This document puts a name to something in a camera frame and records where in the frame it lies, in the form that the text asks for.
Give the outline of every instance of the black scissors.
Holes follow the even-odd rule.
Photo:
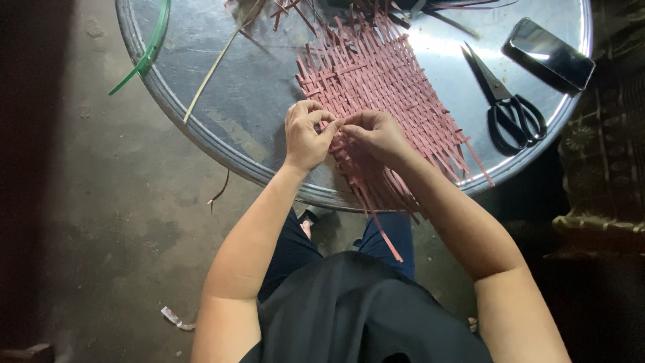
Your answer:
[[[470,53],[463,47],[461,49],[491,105],[488,110],[488,128],[495,146],[506,154],[516,154],[544,139],[546,120],[540,110],[519,94],[513,96],[508,92],[502,81],[493,75],[470,45],[466,43],[466,46]],[[515,143],[510,143],[504,138],[499,129],[500,125]]]

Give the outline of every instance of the woman's left arm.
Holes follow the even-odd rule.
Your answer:
[[[330,124],[318,135],[313,126],[321,120]],[[255,301],[275,243],[300,184],[323,162],[341,123],[316,101],[287,111],[284,165],[224,239],[206,277],[193,363],[238,363],[260,341]]]

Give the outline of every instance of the woman's right arm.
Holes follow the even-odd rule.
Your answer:
[[[341,128],[404,180],[475,280],[481,335],[496,363],[570,362],[549,309],[502,225],[418,155],[392,115],[363,111]]]

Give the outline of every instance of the green strap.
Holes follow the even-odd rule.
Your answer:
[[[152,38],[150,40],[150,44],[148,44],[148,48],[146,48],[146,52],[143,54],[143,57],[141,57],[137,65],[134,66],[134,69],[108,93],[109,96],[115,94],[119,89],[121,89],[121,87],[123,87],[124,84],[126,84],[130,80],[130,78],[132,78],[138,72],[139,75],[143,77],[140,72],[152,65],[152,59],[155,58],[160,49],[159,43],[161,42],[161,38],[168,28],[170,0],[162,1],[163,3],[161,5],[161,11],[159,12],[159,19],[157,20],[157,25],[155,25],[155,31],[152,33]]]

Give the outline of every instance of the scissor blade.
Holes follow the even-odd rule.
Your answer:
[[[468,47],[470,53],[466,53],[466,50],[462,47],[463,52],[465,55],[470,56],[471,60],[474,62],[474,65],[476,66],[474,68],[476,69],[473,69],[473,71],[475,71],[477,79],[479,80],[479,83],[484,90],[484,93],[486,93],[486,97],[488,97],[488,101],[491,105],[496,101],[511,98],[513,95],[511,92],[508,92],[508,89],[506,89],[502,81],[493,75],[493,72],[491,72],[484,62],[482,62],[481,58],[475,53],[475,51],[473,51],[470,45],[466,42],[464,43],[466,44],[466,47]]]

